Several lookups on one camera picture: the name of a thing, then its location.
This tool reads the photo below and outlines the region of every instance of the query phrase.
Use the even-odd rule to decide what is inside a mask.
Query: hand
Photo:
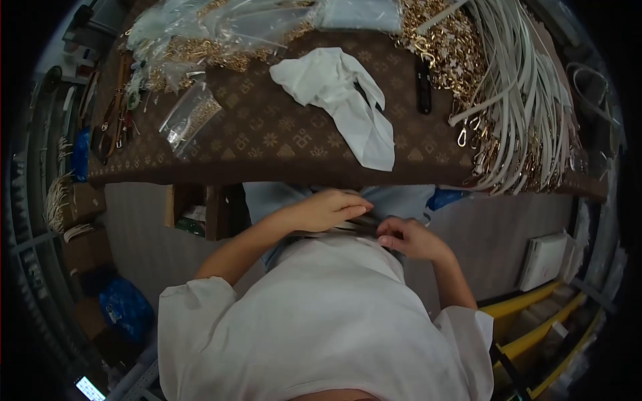
[[[325,231],[342,221],[360,216],[374,206],[361,196],[326,189],[274,212],[279,224],[290,231]]]
[[[397,250],[411,259],[444,261],[453,251],[415,219],[390,217],[377,228],[379,244]]]

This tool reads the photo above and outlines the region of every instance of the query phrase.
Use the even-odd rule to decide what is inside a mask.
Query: blue plastic bag
[[[435,188],[435,194],[428,200],[426,206],[436,211],[446,206],[448,203],[458,201],[468,196],[469,191],[460,191],[458,189],[439,189]]]
[[[90,128],[87,126],[78,132],[76,144],[74,144],[74,150],[71,153],[71,177],[74,182],[87,182]]]
[[[120,328],[137,343],[152,329],[154,311],[143,294],[122,277],[112,280],[98,296],[105,321]]]

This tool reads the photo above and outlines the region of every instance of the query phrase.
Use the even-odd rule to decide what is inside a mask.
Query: floor
[[[117,183],[105,187],[107,228],[114,262],[155,310],[165,287],[189,280],[220,244],[164,226],[165,187]],[[477,300],[517,289],[527,239],[567,228],[572,197],[520,194],[463,199],[432,215],[430,229],[450,245]],[[429,262],[404,266],[406,283],[434,318],[439,312]],[[261,262],[236,285],[242,295],[263,275]]]

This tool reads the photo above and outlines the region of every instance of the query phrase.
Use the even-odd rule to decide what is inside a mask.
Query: black tool
[[[430,114],[433,110],[431,94],[430,67],[435,58],[429,53],[421,53],[415,59],[415,73],[417,74],[417,111],[421,114]]]

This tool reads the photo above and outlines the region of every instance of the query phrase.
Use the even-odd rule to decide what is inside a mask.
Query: brown patterned table
[[[153,4],[139,0],[124,24]],[[108,56],[96,93],[93,124],[99,123],[114,93],[119,54],[117,41]],[[341,47],[372,75],[386,99],[384,115],[392,123],[395,166],[392,172],[361,167],[321,108],[303,107],[274,83],[269,65],[253,60],[248,71],[209,69],[207,83],[225,109],[210,132],[199,133],[199,145],[187,161],[176,159],[158,127],[178,96],[160,94],[157,104],[139,106],[133,114],[140,135],[115,150],[103,166],[89,160],[93,185],[112,182],[201,183],[225,185],[247,181],[316,183],[336,187],[435,183],[462,185],[471,172],[474,150],[456,143],[460,128],[446,120],[452,93],[433,90],[433,111],[415,106],[414,56],[394,47],[387,35],[373,31],[311,32],[292,42],[286,58],[298,58],[316,47]],[[605,183],[569,172],[557,192],[605,200]]]

